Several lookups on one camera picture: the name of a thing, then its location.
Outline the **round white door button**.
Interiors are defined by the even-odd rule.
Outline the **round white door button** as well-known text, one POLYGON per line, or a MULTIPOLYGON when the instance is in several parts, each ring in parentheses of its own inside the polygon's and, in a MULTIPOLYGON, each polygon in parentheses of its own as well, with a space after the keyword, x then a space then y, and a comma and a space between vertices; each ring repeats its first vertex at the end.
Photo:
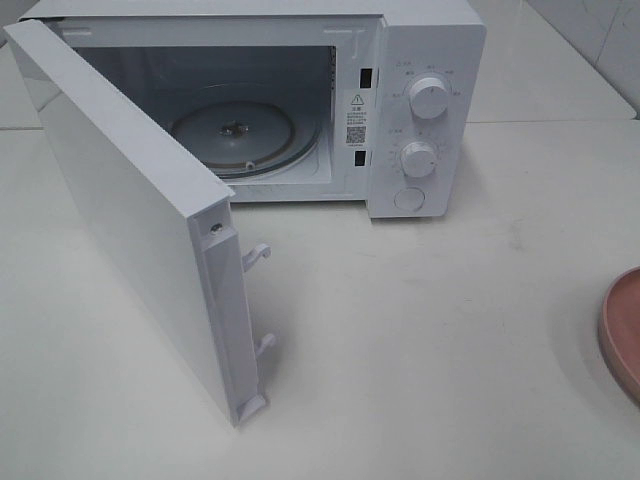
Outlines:
POLYGON ((399 191, 394 197, 394 204, 398 209, 408 212, 419 211, 425 202, 425 193, 417 187, 407 187, 399 191))

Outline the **white timer knob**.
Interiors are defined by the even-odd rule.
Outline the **white timer knob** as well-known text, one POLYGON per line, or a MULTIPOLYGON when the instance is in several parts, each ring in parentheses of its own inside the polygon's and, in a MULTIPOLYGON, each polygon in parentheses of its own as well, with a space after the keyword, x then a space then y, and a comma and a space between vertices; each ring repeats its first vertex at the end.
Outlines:
POLYGON ((435 169, 436 160, 436 152, 428 142, 412 142, 400 151, 401 167, 409 178, 429 176, 435 169))

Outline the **white microwave door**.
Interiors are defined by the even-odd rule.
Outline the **white microwave door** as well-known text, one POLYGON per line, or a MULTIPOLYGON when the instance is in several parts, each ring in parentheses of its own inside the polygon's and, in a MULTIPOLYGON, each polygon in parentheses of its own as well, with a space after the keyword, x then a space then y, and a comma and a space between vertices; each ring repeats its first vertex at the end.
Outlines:
POLYGON ((75 205, 232 425, 261 409, 243 253, 231 189, 48 26, 6 36, 75 205))

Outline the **pink round plate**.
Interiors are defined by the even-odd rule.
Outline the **pink round plate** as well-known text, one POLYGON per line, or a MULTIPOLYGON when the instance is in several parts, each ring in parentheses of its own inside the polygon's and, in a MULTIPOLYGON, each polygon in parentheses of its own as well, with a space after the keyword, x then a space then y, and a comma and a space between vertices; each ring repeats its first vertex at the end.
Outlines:
POLYGON ((639 405, 639 268, 619 275, 604 296, 597 325, 604 361, 629 398, 639 405))

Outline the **glass microwave turntable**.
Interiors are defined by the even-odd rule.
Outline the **glass microwave turntable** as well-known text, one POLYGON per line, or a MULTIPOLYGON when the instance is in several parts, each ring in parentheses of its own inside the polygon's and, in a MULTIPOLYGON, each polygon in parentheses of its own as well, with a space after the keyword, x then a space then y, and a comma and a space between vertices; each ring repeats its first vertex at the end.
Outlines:
POLYGON ((174 122, 172 136, 222 179, 265 174, 301 160, 321 124, 307 113, 259 101, 217 102, 174 122))

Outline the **white warning label sticker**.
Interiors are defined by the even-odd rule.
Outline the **white warning label sticker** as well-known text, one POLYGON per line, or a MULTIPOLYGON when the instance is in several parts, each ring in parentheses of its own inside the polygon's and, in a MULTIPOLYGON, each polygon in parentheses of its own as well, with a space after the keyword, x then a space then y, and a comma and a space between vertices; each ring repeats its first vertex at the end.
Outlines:
POLYGON ((374 101, 368 89, 348 89, 343 95, 342 133, 347 147, 366 147, 374 101))

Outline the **white microwave oven body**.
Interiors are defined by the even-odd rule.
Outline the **white microwave oven body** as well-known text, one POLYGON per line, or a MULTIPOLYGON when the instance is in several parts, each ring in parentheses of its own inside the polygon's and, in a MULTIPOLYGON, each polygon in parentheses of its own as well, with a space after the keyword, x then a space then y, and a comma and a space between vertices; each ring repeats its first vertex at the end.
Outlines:
POLYGON ((465 1, 41 1, 17 23, 27 20, 48 26, 175 141, 174 122, 217 102, 315 116, 317 144, 281 169, 222 179, 202 163, 231 189, 230 206, 362 201, 373 218, 446 212, 486 35, 465 1), (450 87, 448 109, 431 120, 412 113, 407 94, 426 74, 450 87), (372 94, 366 147, 344 144, 348 89, 372 94), (436 152, 427 177, 402 170, 412 142, 436 152), (407 187, 425 193, 417 212, 394 204, 407 187))

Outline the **upper white power knob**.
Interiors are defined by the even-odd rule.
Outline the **upper white power knob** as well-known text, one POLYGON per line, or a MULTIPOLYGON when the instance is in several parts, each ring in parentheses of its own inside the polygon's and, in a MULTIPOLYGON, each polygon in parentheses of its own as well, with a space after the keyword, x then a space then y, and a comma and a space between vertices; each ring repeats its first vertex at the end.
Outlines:
POLYGON ((411 111, 419 119, 435 119, 448 109, 450 87, 442 76, 426 74, 416 78, 407 94, 411 111))

